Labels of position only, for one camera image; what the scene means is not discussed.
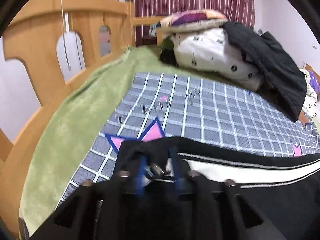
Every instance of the arched cutout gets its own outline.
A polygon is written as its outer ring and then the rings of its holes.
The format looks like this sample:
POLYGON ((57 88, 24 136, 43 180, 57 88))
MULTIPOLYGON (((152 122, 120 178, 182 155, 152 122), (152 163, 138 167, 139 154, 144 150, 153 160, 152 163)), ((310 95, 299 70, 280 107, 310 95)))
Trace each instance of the arched cutout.
POLYGON ((66 51, 63 44, 63 36, 61 35, 57 41, 57 57, 60 65, 60 69, 67 82, 70 78, 74 77, 78 72, 85 68, 84 57, 82 52, 81 39, 76 32, 64 33, 66 51), (68 56, 69 66, 66 58, 66 52, 68 56))
POLYGON ((13 142, 40 107, 25 66, 20 60, 4 60, 0 38, 0 128, 13 142))
POLYGON ((110 35, 111 31, 108 26, 102 25, 99 28, 99 47, 101 57, 108 55, 111 52, 110 35))

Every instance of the gray checkered bed sheet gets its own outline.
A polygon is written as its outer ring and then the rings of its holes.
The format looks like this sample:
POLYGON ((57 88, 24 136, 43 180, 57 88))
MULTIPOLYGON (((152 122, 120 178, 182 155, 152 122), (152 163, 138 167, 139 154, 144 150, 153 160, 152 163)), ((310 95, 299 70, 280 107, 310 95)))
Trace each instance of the gray checkered bed sheet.
POLYGON ((261 156, 292 157, 292 143, 301 145, 303 155, 320 147, 313 122, 304 129, 258 94, 206 79, 137 73, 58 205, 85 179, 100 182, 112 176, 117 154, 105 133, 138 138, 156 117, 167 137, 188 137, 261 156))

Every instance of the green blanket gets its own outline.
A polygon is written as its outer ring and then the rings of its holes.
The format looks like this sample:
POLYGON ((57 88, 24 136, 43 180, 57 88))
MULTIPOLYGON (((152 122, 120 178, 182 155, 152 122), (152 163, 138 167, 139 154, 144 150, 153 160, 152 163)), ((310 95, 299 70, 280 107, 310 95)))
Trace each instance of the green blanket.
POLYGON ((55 209, 59 198, 101 127, 132 85, 136 72, 173 73, 221 82, 215 73, 179 69, 158 60, 160 49, 127 50, 91 74, 52 116, 34 152, 25 181, 20 217, 30 235, 55 209))

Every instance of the black jacket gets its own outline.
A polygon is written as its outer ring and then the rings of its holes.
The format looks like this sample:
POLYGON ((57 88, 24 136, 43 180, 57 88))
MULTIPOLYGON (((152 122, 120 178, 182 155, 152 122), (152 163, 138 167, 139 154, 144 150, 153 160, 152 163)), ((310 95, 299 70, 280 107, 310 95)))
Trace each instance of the black jacket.
POLYGON ((297 121, 306 98, 307 83, 292 58, 269 32, 259 36, 237 22, 226 23, 224 29, 230 44, 245 55, 245 61, 252 61, 264 74, 268 91, 276 98, 273 102, 293 122, 297 121))

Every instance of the wall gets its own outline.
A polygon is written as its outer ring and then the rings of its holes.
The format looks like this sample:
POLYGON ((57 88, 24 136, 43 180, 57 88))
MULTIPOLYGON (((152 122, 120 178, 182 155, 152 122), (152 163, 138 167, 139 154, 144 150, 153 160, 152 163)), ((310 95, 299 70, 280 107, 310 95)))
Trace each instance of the wall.
MULTIPOLYGON (((76 47, 75 33, 66 33, 66 49, 71 70, 68 69, 62 36, 57 41, 57 57, 65 81, 85 67, 81 42, 79 38, 77 40, 79 50, 76 47)), ((23 64, 18 60, 5 62, 3 44, 0 40, 0 129, 13 142, 21 128, 39 107, 39 101, 23 64)))
POLYGON ((269 31, 298 67, 308 63, 320 74, 320 45, 297 10, 287 0, 254 0, 254 3, 254 29, 269 31))

